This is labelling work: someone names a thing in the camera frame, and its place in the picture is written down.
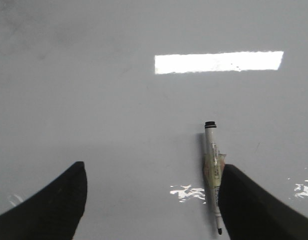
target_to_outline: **gray painted surface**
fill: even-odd
[[[284,51],[278,71],[154,75],[154,56]],[[308,0],[0,0],[0,213],[85,161],[75,240],[220,239],[199,199],[204,121],[308,216]]]

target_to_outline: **gray floor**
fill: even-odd
[[[257,51],[280,68],[154,71]],[[0,213],[85,161],[75,240],[228,240],[170,194],[203,187],[210,120],[228,163],[308,217],[308,0],[0,0]]]

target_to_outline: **black pen cap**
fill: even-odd
[[[208,128],[210,128],[210,127],[211,127],[211,128],[217,127],[214,121],[211,121],[211,122],[210,122],[210,121],[207,121],[207,122],[205,122],[205,128],[208,129]]]

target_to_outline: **marker pen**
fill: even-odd
[[[216,225],[218,233],[222,234],[222,216],[218,207],[218,192],[222,179],[221,171],[221,158],[224,157],[218,151],[217,144],[215,142],[215,129],[216,124],[214,121],[208,121],[205,123],[205,136],[206,136],[206,155],[205,155],[205,167],[207,167],[208,173],[208,185],[212,199],[213,211],[216,216]]]

